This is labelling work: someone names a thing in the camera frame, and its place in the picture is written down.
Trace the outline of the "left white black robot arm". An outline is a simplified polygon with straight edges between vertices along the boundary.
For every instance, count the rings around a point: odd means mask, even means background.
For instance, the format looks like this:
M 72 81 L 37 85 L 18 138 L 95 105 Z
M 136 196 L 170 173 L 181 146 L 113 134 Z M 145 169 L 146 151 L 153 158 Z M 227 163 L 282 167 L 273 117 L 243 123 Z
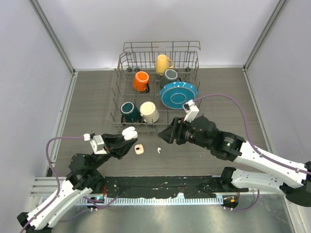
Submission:
M 60 182 L 55 176 L 57 189 L 40 206 L 17 216 L 21 232 L 50 233 L 78 200 L 88 194 L 102 192 L 105 178 L 97 169 L 112 157 L 122 159 L 137 142 L 138 132 L 134 127 L 128 127 L 121 134 L 86 133 L 80 138 L 90 142 L 92 154 L 73 155 L 66 179 Z

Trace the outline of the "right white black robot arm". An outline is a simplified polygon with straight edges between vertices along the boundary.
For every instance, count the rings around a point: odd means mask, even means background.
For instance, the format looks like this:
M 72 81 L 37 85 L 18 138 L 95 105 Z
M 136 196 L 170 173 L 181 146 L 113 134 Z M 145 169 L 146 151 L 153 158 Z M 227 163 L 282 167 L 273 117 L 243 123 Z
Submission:
M 217 129 L 214 122 L 200 116 L 192 122 L 175 117 L 158 136 L 168 144 L 187 142 L 210 151 L 218 159 L 232 161 L 259 170 L 247 172 L 226 167 L 219 180 L 226 192 L 234 188 L 259 189 L 280 193 L 297 205 L 311 205 L 311 164 L 298 163 L 269 153 L 234 133 Z

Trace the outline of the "white charging case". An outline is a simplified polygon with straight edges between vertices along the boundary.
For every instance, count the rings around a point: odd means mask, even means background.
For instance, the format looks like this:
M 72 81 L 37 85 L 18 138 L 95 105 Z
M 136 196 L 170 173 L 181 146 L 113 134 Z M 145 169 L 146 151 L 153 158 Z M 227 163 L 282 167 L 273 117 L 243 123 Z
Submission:
M 136 128 L 133 126 L 127 127 L 122 131 L 121 134 L 125 141 L 135 139 L 138 137 L 138 132 L 136 131 Z

